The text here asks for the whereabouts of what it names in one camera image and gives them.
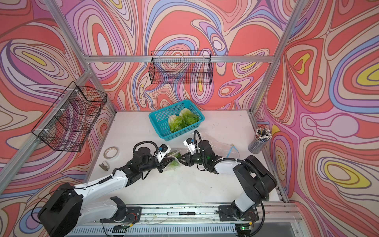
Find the chinese cabbage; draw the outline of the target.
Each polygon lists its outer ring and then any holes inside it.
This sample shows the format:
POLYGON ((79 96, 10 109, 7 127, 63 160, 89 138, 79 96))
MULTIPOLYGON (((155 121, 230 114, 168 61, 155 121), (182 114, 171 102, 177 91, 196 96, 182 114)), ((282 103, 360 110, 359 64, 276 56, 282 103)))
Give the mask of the chinese cabbage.
POLYGON ((177 116, 177 115, 169 116, 168 125, 169 125, 170 131, 172 133, 175 133, 175 132, 187 127, 187 124, 186 124, 185 120, 183 119, 183 117, 177 116))
POLYGON ((180 112, 180 116, 183 118, 187 126, 192 125, 200 120, 199 116, 195 115, 188 108, 184 108, 180 112))

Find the zip bag with pink slider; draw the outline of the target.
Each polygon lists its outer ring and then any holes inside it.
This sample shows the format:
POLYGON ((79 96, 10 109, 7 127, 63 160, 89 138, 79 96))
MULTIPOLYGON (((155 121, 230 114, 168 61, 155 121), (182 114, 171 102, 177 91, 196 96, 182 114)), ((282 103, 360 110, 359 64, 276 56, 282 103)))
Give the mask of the zip bag with pink slider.
POLYGON ((172 148, 172 150, 168 153, 169 158, 174 158, 164 169, 163 172, 174 171, 178 168, 184 167, 184 158, 182 155, 188 153, 189 150, 187 148, 172 148))

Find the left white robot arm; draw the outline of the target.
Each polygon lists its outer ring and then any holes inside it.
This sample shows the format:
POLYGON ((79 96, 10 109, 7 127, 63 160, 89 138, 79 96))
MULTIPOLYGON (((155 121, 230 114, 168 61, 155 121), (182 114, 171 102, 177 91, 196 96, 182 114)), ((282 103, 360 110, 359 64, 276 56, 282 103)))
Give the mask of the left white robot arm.
POLYGON ((131 217, 129 223, 136 223, 137 214, 130 212, 119 197, 101 202, 96 200, 143 180, 144 172, 153 169, 163 172, 175 159, 169 156, 170 152, 171 148, 165 144, 154 153, 147 147, 134 149, 132 160, 108 176, 75 186, 64 183, 38 212, 39 221, 51 237, 64 237, 75 227, 97 220, 122 223, 131 217))

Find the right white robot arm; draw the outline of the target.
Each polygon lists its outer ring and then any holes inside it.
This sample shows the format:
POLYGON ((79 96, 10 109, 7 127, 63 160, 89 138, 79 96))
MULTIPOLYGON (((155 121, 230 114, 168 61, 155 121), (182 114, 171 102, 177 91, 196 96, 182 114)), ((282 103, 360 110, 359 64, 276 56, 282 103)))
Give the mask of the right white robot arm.
POLYGON ((242 221, 246 218, 246 213, 253 211, 264 201, 269 201, 269 194, 276 188, 277 181, 255 156, 248 156, 243 160, 222 158, 215 154, 208 140, 196 142, 189 138, 183 143, 189 152, 179 158, 181 164, 203 165, 202 171, 234 175, 238 179, 243 192, 231 205, 219 207, 221 219, 242 221))

